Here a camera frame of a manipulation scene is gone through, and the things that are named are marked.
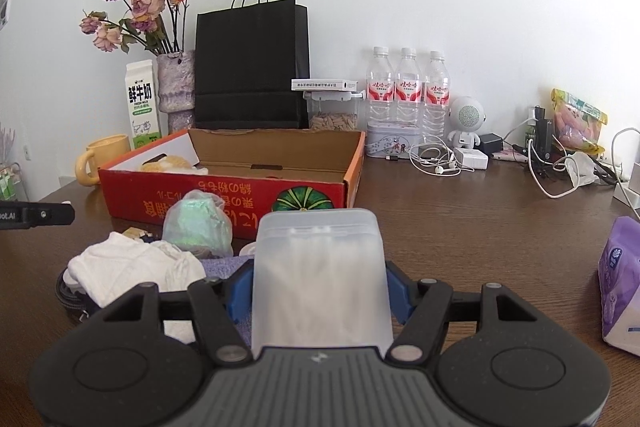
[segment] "white towel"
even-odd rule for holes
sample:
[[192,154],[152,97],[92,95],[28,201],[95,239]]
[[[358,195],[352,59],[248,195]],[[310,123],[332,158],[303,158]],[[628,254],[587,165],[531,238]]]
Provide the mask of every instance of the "white towel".
[[[166,241],[143,243],[118,232],[74,257],[68,270],[100,308],[141,282],[153,281],[161,292],[174,292],[205,277],[192,253]],[[195,340],[189,321],[165,321],[164,333],[185,344]]]

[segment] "tissue pack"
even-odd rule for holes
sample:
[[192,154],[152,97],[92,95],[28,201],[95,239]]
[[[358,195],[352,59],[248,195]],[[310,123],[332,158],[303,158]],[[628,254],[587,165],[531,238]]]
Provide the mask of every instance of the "tissue pack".
[[598,264],[602,338],[640,355],[640,223],[618,217]]

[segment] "yellow mug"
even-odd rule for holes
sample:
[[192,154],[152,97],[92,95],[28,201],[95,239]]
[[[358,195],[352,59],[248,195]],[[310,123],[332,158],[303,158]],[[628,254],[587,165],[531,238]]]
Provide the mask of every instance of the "yellow mug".
[[[86,146],[86,152],[79,155],[76,160],[76,178],[79,184],[85,187],[97,185],[100,183],[98,168],[130,150],[129,137],[126,134],[114,134],[91,142]],[[91,174],[86,173],[87,163],[89,163]]]

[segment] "vase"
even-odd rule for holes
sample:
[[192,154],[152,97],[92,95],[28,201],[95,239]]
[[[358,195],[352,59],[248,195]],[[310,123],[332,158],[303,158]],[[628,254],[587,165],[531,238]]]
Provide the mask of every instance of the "vase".
[[169,134],[193,127],[195,113],[194,51],[158,57],[158,109],[167,113]]

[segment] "pumpkin illustration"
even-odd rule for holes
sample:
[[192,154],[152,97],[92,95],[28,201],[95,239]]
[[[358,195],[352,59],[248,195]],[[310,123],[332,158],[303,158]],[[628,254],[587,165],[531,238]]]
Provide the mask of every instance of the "pumpkin illustration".
[[271,210],[319,210],[333,207],[331,200],[319,190],[301,186],[283,190],[273,202]]

